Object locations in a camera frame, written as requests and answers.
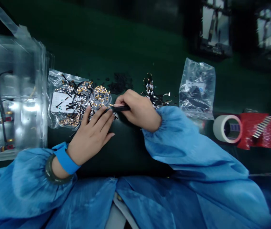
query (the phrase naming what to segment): white label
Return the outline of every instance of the white label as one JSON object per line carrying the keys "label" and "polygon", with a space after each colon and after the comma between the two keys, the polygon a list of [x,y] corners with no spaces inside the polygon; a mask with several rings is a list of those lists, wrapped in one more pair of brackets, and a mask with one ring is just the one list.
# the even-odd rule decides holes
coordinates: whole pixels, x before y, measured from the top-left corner
{"label": "white label", "polygon": [[71,103],[72,101],[73,101],[73,98],[69,97],[67,94],[54,92],[50,111],[51,112],[61,112],[61,113],[73,113],[74,112],[73,109],[66,110],[66,108],[67,108],[66,105],[69,105],[69,103]]}
{"label": "white label", "polygon": [[201,94],[204,94],[205,91],[205,83],[194,83],[194,86],[199,88]]}

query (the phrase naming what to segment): green workbench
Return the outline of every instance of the green workbench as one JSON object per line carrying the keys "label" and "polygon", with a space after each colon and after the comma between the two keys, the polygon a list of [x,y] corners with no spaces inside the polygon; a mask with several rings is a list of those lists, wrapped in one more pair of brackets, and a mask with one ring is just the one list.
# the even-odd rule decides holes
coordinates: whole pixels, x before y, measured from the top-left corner
{"label": "green workbench", "polygon": [[[203,61],[216,69],[215,113],[241,113],[252,108],[271,114],[271,74],[240,66],[240,56],[213,62],[191,55],[183,36],[183,15],[163,11],[143,12],[139,19],[119,13],[121,1],[0,0],[13,18],[27,26],[32,37],[40,40],[55,55],[55,69],[90,78],[105,87],[114,73],[128,73],[134,90],[143,91],[143,78],[153,74],[157,94],[171,92],[178,102],[178,89],[185,59]],[[141,1],[132,1],[137,11],[145,11]],[[210,133],[212,122],[207,124]],[[80,170],[82,176],[154,175],[168,176],[171,169],[153,160],[144,146],[141,130],[120,117],[111,131],[116,135]],[[48,129],[48,147],[70,141],[67,128]],[[240,150],[223,146],[251,173],[271,172],[271,150]],[[6,166],[9,162],[0,162]]]}

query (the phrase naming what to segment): masking tape roll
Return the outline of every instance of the masking tape roll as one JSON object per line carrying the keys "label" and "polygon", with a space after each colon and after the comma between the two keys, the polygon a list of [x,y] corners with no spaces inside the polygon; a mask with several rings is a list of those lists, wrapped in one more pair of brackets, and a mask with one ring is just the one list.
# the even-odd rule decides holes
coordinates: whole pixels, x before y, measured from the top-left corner
{"label": "masking tape roll", "polygon": [[[236,120],[236,124],[230,124],[230,131],[229,131],[229,135],[226,136],[225,134],[225,124],[227,121],[230,122],[230,120]],[[236,143],[241,139],[241,134],[242,134],[242,124],[241,121],[238,117],[236,117],[235,115],[221,115],[218,116],[213,124],[213,132],[215,137],[222,141],[222,142],[228,142],[228,143]]]}

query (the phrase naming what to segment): tape roll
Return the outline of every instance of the tape roll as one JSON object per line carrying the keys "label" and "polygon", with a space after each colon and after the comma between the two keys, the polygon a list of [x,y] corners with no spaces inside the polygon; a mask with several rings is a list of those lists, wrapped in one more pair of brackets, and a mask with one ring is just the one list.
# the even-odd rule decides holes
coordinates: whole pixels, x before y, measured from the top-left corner
{"label": "tape roll", "polygon": [[241,121],[235,115],[218,116],[213,124],[215,137],[222,142],[232,144],[240,140],[242,129]]}

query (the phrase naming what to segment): transparent container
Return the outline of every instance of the transparent container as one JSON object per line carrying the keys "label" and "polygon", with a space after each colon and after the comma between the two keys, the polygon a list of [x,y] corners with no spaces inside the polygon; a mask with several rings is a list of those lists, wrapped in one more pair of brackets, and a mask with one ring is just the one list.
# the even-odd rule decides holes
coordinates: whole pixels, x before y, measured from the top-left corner
{"label": "transparent container", "polygon": [[0,36],[0,101],[9,120],[2,123],[0,109],[0,160],[47,146],[46,72],[41,42]]}

